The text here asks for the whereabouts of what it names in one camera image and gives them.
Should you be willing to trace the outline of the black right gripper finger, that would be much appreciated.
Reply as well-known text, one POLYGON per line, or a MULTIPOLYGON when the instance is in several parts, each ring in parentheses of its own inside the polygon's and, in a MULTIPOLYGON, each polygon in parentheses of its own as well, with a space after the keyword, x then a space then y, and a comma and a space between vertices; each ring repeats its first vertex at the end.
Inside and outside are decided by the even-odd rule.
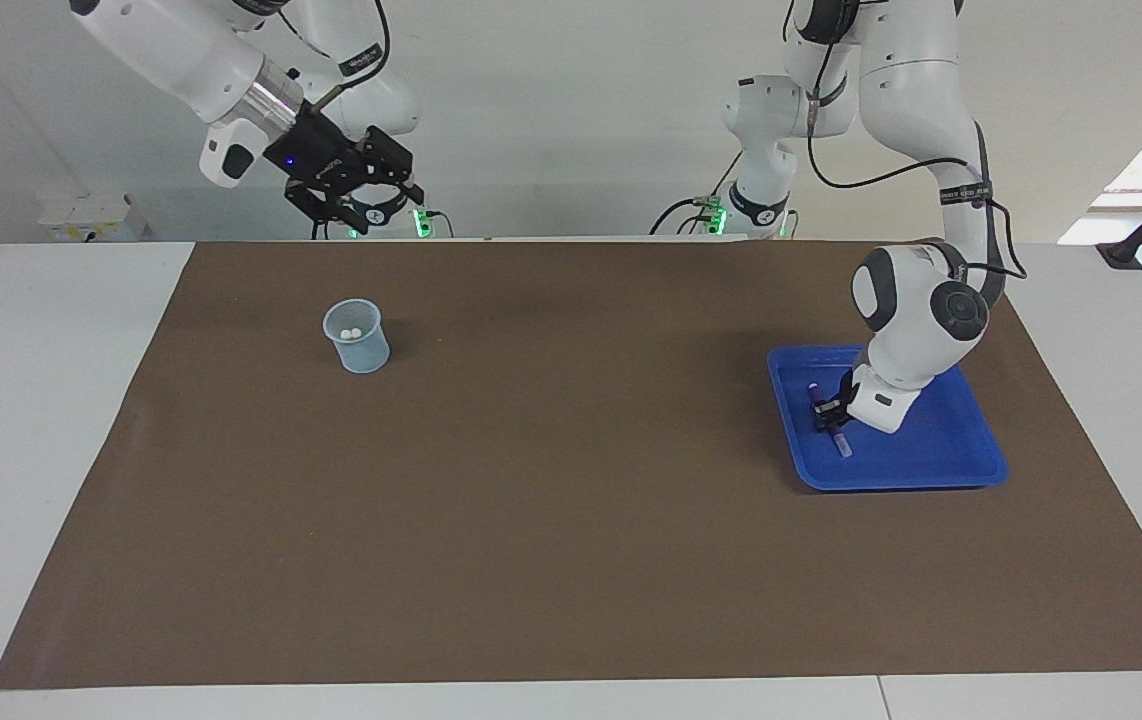
POLYGON ((415 182, 415 155, 401 142, 369 126, 360 141, 360 157, 365 184, 396 187, 412 205, 424 205, 425 191, 415 182))
POLYGON ((347 225, 359 237, 365 237, 371 227, 370 222, 365 218, 365 214, 359 211, 357 206, 351 197, 325 193, 323 199, 321 199, 321 214, 315 223, 329 225, 337 222, 347 225))

